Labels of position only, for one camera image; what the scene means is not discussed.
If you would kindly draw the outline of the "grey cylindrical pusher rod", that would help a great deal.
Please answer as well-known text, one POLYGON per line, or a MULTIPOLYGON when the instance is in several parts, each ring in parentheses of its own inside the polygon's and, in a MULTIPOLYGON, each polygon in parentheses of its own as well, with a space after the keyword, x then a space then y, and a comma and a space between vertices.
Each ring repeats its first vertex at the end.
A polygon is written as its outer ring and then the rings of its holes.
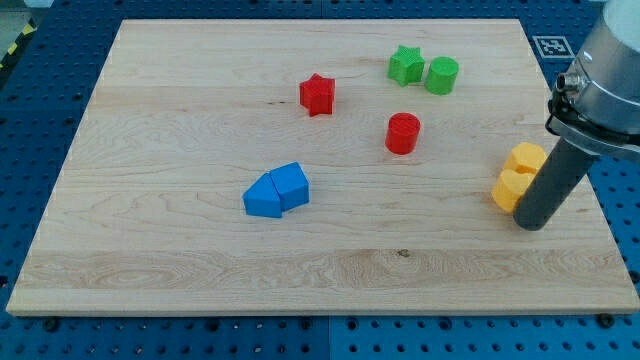
POLYGON ((596 156, 560 138, 513 212, 515 223, 542 229, 595 162, 596 156))

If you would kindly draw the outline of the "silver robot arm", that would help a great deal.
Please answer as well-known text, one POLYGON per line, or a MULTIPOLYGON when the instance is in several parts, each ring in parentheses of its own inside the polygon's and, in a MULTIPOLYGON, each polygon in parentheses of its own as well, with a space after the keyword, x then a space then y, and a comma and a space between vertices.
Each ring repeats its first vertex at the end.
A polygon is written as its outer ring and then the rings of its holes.
POLYGON ((601 155, 639 161, 639 1, 609 0, 548 102, 559 137, 516 205, 521 228, 543 228, 601 155))

